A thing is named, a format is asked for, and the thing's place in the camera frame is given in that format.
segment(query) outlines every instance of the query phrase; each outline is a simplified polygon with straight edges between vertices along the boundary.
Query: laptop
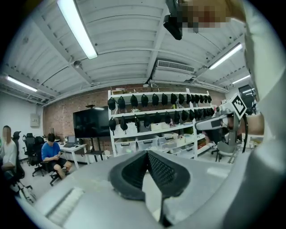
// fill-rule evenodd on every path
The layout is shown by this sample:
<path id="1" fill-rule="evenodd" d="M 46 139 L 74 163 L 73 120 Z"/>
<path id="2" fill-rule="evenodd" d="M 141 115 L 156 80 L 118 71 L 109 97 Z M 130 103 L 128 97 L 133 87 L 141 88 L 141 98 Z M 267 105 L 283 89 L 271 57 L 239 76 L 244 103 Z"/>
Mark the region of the laptop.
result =
<path id="1" fill-rule="evenodd" d="M 76 136 L 68 136 L 67 143 L 64 145 L 66 148 L 71 148 L 76 144 Z"/>

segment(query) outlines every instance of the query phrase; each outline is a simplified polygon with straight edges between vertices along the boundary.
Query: cable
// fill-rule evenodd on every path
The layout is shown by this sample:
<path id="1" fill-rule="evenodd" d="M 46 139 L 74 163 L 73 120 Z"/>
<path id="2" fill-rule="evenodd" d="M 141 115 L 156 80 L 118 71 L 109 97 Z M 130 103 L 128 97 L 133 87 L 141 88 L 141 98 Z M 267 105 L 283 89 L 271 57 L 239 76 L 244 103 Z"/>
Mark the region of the cable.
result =
<path id="1" fill-rule="evenodd" d="M 248 122 L 247 122 L 246 114 L 243 115 L 243 119 L 245 123 L 245 139 L 244 139 L 244 146 L 243 146 L 242 153 L 245 152 L 246 142 L 247 142 L 247 137 L 248 137 Z"/>

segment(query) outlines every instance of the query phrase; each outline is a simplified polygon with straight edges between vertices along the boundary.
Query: air conditioning unit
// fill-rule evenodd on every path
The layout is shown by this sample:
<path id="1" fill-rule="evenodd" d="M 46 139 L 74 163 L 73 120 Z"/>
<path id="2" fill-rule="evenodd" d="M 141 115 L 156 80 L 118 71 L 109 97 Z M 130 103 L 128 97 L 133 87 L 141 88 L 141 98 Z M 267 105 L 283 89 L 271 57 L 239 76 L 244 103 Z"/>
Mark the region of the air conditioning unit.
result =
<path id="1" fill-rule="evenodd" d="M 152 76 L 155 81 L 180 82 L 191 80 L 194 68 L 185 64 L 158 60 Z"/>

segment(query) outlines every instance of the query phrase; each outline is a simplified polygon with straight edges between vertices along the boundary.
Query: brick wall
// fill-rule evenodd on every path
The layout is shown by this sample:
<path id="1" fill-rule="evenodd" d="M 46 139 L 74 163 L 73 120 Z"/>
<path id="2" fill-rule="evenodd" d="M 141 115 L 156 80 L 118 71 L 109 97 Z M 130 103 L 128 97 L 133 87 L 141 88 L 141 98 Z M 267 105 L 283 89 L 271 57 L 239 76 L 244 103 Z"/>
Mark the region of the brick wall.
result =
<path id="1" fill-rule="evenodd" d="M 191 93 L 206 93 L 206 89 L 195 88 L 195 87 L 186 87 L 182 85 L 166 85 L 159 84 L 159 89 L 161 92 L 185 92 L 186 88 L 190 89 Z M 121 85 L 112 87 L 113 90 L 115 88 L 125 88 L 128 92 L 151 92 L 149 88 L 143 88 L 142 84 L 140 85 Z M 74 127 L 73 127 L 73 113 L 81 110 L 86 110 L 85 106 L 94 104 L 96 106 L 106 106 L 107 105 L 107 97 L 108 97 L 108 88 L 102 88 L 94 91 L 89 91 L 86 93 L 78 94 L 75 96 L 71 96 L 69 98 L 60 100 L 55 102 L 49 106 L 44 108 L 43 113 L 43 131 L 44 134 L 47 135 L 49 133 L 49 128 L 54 128 L 55 134 L 63 139 L 65 136 L 74 135 Z M 221 101 L 225 99 L 225 94 L 210 91 L 210 96 L 212 97 L 212 104 L 219 106 Z M 149 103 L 148 107 L 145 109 L 152 110 L 152 104 Z M 110 138 L 102 138 L 101 139 L 101 149 L 109 150 L 112 152 Z M 95 149 L 98 149 L 96 141 L 94 141 Z"/>

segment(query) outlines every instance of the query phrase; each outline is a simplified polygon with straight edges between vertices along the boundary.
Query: blue shirt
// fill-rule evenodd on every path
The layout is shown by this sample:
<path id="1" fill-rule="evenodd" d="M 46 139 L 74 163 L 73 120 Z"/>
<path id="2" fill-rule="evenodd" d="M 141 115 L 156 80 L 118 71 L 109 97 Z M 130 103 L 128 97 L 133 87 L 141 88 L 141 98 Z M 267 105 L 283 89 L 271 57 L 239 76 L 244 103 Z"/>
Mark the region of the blue shirt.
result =
<path id="1" fill-rule="evenodd" d="M 54 142 L 53 146 L 49 146 L 46 142 L 42 146 L 42 160 L 44 160 L 46 157 L 53 157 L 57 155 L 60 151 L 59 144 Z"/>

